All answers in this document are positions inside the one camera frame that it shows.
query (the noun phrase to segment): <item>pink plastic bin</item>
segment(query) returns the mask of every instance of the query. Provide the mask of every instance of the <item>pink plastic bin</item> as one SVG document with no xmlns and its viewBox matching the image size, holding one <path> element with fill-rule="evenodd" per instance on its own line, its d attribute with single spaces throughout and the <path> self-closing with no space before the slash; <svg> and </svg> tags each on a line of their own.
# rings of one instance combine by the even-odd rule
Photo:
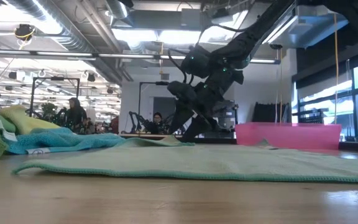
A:
<svg viewBox="0 0 358 224">
<path fill-rule="evenodd" d="M 246 123 L 236 125 L 237 144 L 253 146 L 266 139 L 275 147 L 311 152 L 338 152 L 340 134 L 340 124 Z"/>
</svg>

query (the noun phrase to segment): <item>black cable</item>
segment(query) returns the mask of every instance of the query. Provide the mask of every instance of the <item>black cable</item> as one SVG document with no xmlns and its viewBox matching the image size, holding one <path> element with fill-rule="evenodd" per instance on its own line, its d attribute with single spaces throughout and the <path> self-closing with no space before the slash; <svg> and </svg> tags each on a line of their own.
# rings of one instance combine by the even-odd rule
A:
<svg viewBox="0 0 358 224">
<path fill-rule="evenodd" d="M 220 24 L 213 24 L 212 26 L 220 27 L 220 28 L 222 28 L 222 29 L 226 29 L 226 30 L 233 31 L 233 32 L 244 32 L 244 31 L 247 30 L 247 28 L 244 28 L 244 29 L 234 29 L 234 28 L 231 28 L 231 27 L 222 26 L 222 25 L 220 25 Z"/>
<path fill-rule="evenodd" d="M 193 82 L 193 80 L 194 80 L 194 75 L 191 74 L 190 82 L 189 82 L 188 84 L 191 85 L 191 83 Z"/>
<path fill-rule="evenodd" d="M 191 8 L 193 8 L 193 6 L 189 3 L 189 2 L 186 2 L 186 1 L 181 1 L 177 7 L 177 11 L 179 10 L 179 7 L 180 5 L 182 5 L 182 3 L 186 3 L 187 5 L 189 5 Z"/>
<path fill-rule="evenodd" d="M 183 73 L 183 83 L 187 83 L 187 76 L 186 76 L 186 73 L 180 68 L 180 66 L 176 63 L 176 61 L 174 61 L 172 59 L 172 56 L 171 56 L 171 49 L 168 49 L 168 58 L 169 60 Z"/>
</svg>

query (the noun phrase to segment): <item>table surface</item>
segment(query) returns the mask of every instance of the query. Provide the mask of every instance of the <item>table surface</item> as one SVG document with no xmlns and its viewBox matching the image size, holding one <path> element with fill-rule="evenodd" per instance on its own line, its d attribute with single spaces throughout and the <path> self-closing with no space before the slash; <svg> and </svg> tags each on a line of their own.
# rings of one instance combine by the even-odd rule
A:
<svg viewBox="0 0 358 224">
<path fill-rule="evenodd" d="M 33 158 L 0 160 L 0 223 L 358 224 L 358 184 L 126 179 L 34 169 L 10 174 Z"/>
</svg>

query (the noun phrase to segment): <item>person with hijab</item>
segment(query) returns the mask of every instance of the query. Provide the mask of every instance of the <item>person with hijab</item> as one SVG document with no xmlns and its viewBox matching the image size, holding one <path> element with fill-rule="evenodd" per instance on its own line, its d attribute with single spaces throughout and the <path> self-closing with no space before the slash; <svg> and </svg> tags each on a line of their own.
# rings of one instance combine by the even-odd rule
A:
<svg viewBox="0 0 358 224">
<path fill-rule="evenodd" d="M 67 111 L 67 123 L 71 123 L 70 126 L 73 128 L 78 128 L 85 121 L 88 121 L 88 117 L 77 98 L 73 97 L 68 102 L 70 103 L 70 109 Z"/>
</svg>

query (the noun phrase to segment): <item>teal towel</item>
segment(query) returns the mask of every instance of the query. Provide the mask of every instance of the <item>teal towel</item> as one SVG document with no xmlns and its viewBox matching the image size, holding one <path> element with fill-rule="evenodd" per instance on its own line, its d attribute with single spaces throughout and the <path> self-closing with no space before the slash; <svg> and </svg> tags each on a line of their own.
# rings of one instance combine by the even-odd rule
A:
<svg viewBox="0 0 358 224">
<path fill-rule="evenodd" d="M 358 182 L 358 159 L 247 146 L 129 147 L 122 143 L 119 147 L 80 156 L 27 161 L 13 173 L 33 167 L 52 172 L 113 177 Z"/>
<path fill-rule="evenodd" d="M 68 128 L 33 129 L 30 134 L 16 136 L 17 141 L 4 139 L 8 152 L 37 154 L 45 152 L 70 152 L 90 148 L 113 147 L 125 139 L 116 134 L 73 134 Z"/>
</svg>

